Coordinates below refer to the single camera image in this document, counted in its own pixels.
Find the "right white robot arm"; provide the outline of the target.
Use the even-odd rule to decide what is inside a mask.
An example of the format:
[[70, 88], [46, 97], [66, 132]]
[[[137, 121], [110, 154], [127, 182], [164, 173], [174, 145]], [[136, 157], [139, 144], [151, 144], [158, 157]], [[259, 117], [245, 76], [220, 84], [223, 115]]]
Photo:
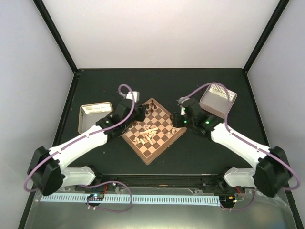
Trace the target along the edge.
[[195, 135], [228, 148], [250, 165], [242, 169], [232, 167], [218, 178], [216, 185], [221, 192], [228, 192], [235, 186], [252, 187], [274, 197], [292, 178], [282, 148], [269, 148], [243, 136], [221, 118], [206, 113], [193, 98], [182, 97], [177, 103], [181, 110], [170, 116], [175, 128], [186, 127]]

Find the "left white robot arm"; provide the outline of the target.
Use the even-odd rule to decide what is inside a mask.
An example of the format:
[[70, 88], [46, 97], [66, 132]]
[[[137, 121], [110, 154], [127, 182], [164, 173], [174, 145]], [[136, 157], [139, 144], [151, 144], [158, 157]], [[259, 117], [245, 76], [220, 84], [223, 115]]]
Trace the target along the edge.
[[132, 99], [123, 99], [117, 108], [100, 119], [86, 132], [61, 145], [34, 151], [28, 168], [28, 178], [45, 196], [61, 187], [87, 186], [98, 190], [102, 178], [89, 166], [69, 165], [89, 151], [120, 137], [136, 121], [145, 119], [146, 108]]

